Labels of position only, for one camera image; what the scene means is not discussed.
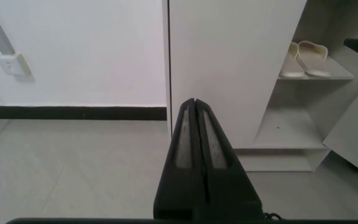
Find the cable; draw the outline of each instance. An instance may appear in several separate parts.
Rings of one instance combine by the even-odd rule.
[[[284,218],[282,218],[280,215],[277,215],[276,213],[264,213],[264,216],[268,220],[274,220],[273,217],[276,217],[279,221],[285,220]]]

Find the white shelf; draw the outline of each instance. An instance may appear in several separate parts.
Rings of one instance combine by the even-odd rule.
[[[309,114],[297,102],[266,109],[252,148],[326,149]]]
[[[258,150],[258,153],[240,153],[237,157],[245,171],[313,171],[308,158],[302,153],[265,154]]]
[[[314,77],[309,75],[304,75],[300,78],[285,78],[278,76],[279,80],[352,80],[354,75],[346,70],[342,65],[337,63],[333,58],[327,57],[326,63],[331,69],[331,77],[324,78],[324,77]]]

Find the slipper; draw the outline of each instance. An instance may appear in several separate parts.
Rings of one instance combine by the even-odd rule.
[[[325,46],[304,40],[298,44],[296,60],[306,74],[317,77],[330,77],[331,71],[325,62],[327,55],[328,49]]]
[[[305,71],[295,60],[298,56],[298,50],[298,44],[291,42],[287,56],[285,56],[283,67],[280,70],[281,77],[300,78],[305,76]]]

